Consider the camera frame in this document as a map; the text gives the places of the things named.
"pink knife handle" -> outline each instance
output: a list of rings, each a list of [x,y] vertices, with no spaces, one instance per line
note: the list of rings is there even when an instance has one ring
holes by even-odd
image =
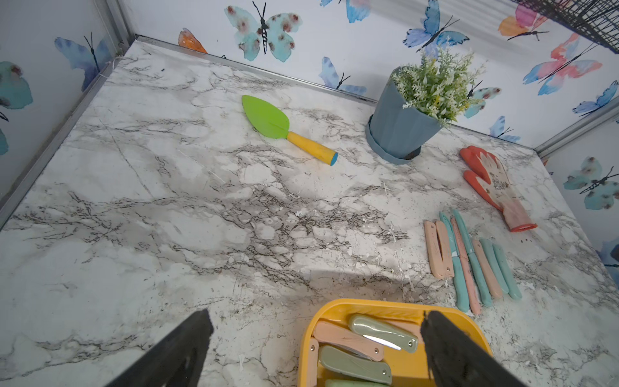
[[[462,241],[462,235],[460,235],[460,229],[458,228],[458,223],[456,223],[455,218],[451,218],[451,227],[454,229],[456,245],[458,246],[458,252],[461,258],[462,271],[464,272],[464,282],[466,282],[466,290],[469,294],[470,310],[474,315],[481,315],[482,306],[479,304],[477,292],[475,291],[475,281],[473,280],[473,275],[470,272],[469,256],[466,253],[466,248],[464,247],[464,242]]]

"yellow trowel handle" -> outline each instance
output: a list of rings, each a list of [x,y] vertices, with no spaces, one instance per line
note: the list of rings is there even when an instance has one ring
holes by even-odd
[[[311,154],[316,157],[318,160],[325,162],[329,165],[335,164],[337,161],[337,152],[327,148],[326,146],[322,146],[315,141],[307,139],[303,136],[299,136],[297,133],[288,132],[288,137],[286,137],[288,141],[292,142],[299,148],[303,149],[305,152]]]

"green trowel blade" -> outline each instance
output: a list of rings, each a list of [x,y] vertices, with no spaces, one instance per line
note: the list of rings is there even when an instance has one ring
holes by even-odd
[[[250,95],[242,96],[241,100],[249,122],[263,136],[272,139],[285,139],[288,136],[290,121],[281,110]]]

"wall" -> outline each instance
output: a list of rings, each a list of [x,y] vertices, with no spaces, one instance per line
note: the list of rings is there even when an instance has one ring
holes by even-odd
[[[52,130],[63,122],[82,95],[85,69],[93,69],[90,51],[56,38],[99,47],[100,66],[113,52],[95,3],[83,0],[4,0],[0,6],[0,198],[11,188]],[[71,68],[67,56],[82,68]]]
[[[421,44],[409,48],[403,44],[410,28],[423,28],[428,0],[373,0],[369,15],[349,22],[347,3],[364,4],[370,0],[269,0],[266,17],[281,12],[296,13],[302,24],[290,32],[294,41],[292,54],[278,60],[267,49],[253,60],[246,59],[235,40],[237,29],[229,21],[225,9],[240,7],[259,22],[258,12],[250,0],[123,0],[128,19],[136,33],[178,44],[179,33],[188,29],[211,54],[244,62],[270,71],[324,84],[319,77],[323,57],[330,58],[338,74],[351,76],[345,84],[365,87],[365,95],[378,99],[392,69],[405,63],[417,63]],[[256,3],[262,12],[264,2]],[[507,0],[438,0],[440,26],[453,15],[459,19],[448,30],[461,32],[469,40],[453,46],[458,52],[474,50],[477,64],[486,63],[487,71],[480,80],[482,87],[500,88],[501,93],[488,99],[478,114],[461,116],[458,125],[481,133],[490,133],[500,116],[505,129],[522,137],[518,143],[535,147],[579,119],[572,109],[596,96],[617,77],[619,57],[610,50],[597,47],[580,59],[596,60],[601,68],[572,79],[566,77],[562,88],[548,95],[538,95],[542,85],[523,85],[523,78],[543,62],[556,62],[550,53],[567,41],[571,32],[546,21],[536,36],[522,36],[507,41],[499,31],[501,22],[515,15],[516,5]],[[584,38],[571,53],[580,53],[589,45]]]
[[[616,119],[562,147],[550,156],[546,164],[605,265],[619,264],[619,175],[609,178],[605,185],[582,194],[580,192],[591,186],[591,179],[605,177],[611,167],[614,167],[611,176],[619,173],[619,123]],[[587,162],[590,157],[594,157],[599,164]],[[607,269],[619,284],[619,269],[613,266],[607,266]]]

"black wire rack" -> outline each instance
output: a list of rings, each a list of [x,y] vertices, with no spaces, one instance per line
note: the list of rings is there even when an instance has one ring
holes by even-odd
[[[619,54],[619,0],[512,0]]]

